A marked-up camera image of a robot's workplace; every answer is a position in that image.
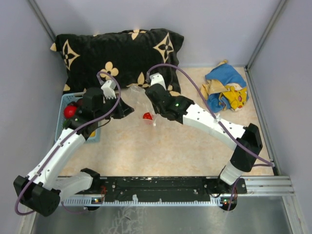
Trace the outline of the blue yellow cartoon cloth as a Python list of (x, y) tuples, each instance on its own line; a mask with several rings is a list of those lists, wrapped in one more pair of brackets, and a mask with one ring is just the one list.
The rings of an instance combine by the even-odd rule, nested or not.
[(214, 113), (225, 110), (237, 112), (249, 100), (246, 81), (226, 59), (205, 75), (200, 91)]

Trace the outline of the red toy apple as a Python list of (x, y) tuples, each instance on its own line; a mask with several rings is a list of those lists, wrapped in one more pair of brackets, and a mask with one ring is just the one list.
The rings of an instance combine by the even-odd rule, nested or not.
[(76, 106), (68, 105), (64, 108), (63, 115), (66, 119), (69, 119), (74, 116), (76, 110), (77, 110)]

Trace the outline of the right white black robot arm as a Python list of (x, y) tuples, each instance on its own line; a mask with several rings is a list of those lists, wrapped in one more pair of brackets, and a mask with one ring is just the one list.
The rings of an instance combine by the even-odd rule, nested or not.
[(213, 186), (213, 192), (235, 191), (235, 182), (243, 173), (251, 171), (263, 148), (259, 128), (252, 123), (242, 126), (213, 116), (187, 97), (172, 96), (160, 84), (147, 88), (145, 95), (155, 112), (163, 118), (202, 130), (233, 151)]

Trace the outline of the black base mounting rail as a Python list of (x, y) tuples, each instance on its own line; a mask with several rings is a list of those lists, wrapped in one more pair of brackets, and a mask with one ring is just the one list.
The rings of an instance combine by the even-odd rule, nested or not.
[(246, 194), (245, 180), (240, 178), (228, 185), (218, 177), (170, 176), (170, 177), (101, 177), (96, 185), (79, 195), (102, 195), (106, 202), (132, 201), (136, 196), (139, 202), (202, 202), (210, 201), (211, 195)]

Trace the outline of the black floral plush pillow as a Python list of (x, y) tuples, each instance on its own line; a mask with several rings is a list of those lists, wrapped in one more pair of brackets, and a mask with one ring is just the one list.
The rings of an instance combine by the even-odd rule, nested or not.
[(177, 66), (184, 37), (168, 29), (136, 29), (98, 35), (59, 34), (50, 49), (61, 55), (68, 79), (64, 92), (98, 87), (114, 77), (122, 89), (149, 87), (148, 70), (158, 64)]

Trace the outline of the light blue plastic basket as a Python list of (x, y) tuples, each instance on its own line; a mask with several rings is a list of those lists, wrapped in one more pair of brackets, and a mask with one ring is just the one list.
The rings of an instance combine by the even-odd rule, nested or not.
[[(62, 129), (63, 129), (63, 123), (66, 120), (66, 118), (63, 115), (64, 108), (71, 102), (78, 101), (80, 98), (82, 98), (83, 94), (84, 94), (83, 92), (79, 92), (79, 93), (64, 94), (62, 96), (61, 102), (60, 102), (59, 113), (58, 113), (58, 121), (57, 121), (57, 126), (56, 126), (56, 134), (55, 134), (54, 142), (58, 141), (61, 135)], [(97, 143), (100, 141), (101, 129), (98, 128), (95, 130), (95, 132), (96, 132), (96, 135), (94, 137), (89, 137), (86, 140), (86, 143)]]

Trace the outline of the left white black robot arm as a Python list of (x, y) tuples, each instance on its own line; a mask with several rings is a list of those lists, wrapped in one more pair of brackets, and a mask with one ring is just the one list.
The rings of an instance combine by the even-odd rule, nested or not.
[(134, 112), (120, 95), (108, 96), (100, 88), (90, 88), (76, 102), (69, 107), (76, 111), (68, 118), (51, 150), (43, 160), (27, 176), (17, 176), (13, 182), (18, 196), (15, 212), (22, 204), (30, 211), (47, 217), (51, 215), (59, 203), (72, 195), (88, 190), (96, 193), (101, 189), (99, 173), (91, 169), (82, 169), (77, 175), (57, 182), (57, 177), (75, 151), (83, 145), (91, 133), (99, 127), (103, 119), (122, 119)]

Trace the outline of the aluminium frame rail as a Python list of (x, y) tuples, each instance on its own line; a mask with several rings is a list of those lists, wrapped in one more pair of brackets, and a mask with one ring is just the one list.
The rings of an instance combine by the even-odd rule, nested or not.
[(106, 202), (102, 195), (79, 195), (78, 193), (65, 199), (63, 204), (66, 207), (82, 206), (88, 208), (95, 207), (113, 207), (113, 206), (158, 206), (158, 207), (169, 207), (169, 206), (217, 206), (224, 210), (228, 208), (229, 199), (233, 200), (233, 207), (236, 206), (239, 197), (270, 197), (270, 196), (292, 196), (294, 195), (294, 189), (291, 180), (287, 176), (243, 176), (241, 177), (246, 183), (246, 194), (234, 194), (222, 195), (217, 198), (211, 195), (210, 201), (202, 202), (139, 202), (136, 196), (133, 196), (132, 201), (124, 202)]

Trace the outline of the clear polka dot zip bag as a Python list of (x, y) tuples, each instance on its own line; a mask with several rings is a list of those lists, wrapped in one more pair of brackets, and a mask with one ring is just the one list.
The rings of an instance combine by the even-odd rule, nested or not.
[[(146, 96), (145, 91), (146, 89), (142, 87), (132, 85), (125, 91), (124, 96), (126, 102), (134, 108), (135, 114), (142, 123), (144, 123), (145, 125), (156, 127), (156, 113), (152, 103)], [(146, 112), (150, 112), (153, 115), (153, 121), (145, 121), (142, 119), (143, 114)]]

